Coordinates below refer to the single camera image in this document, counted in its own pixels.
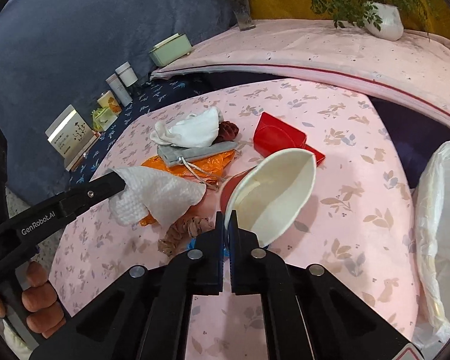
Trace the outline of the person's left hand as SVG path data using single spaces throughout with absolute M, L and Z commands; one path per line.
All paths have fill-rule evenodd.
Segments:
M 51 337 L 66 323 L 65 311 L 58 302 L 56 290 L 48 281 L 43 266 L 32 261 L 26 270 L 29 288 L 21 295 L 23 306 L 29 312 L 26 318 L 28 328 L 45 339 Z

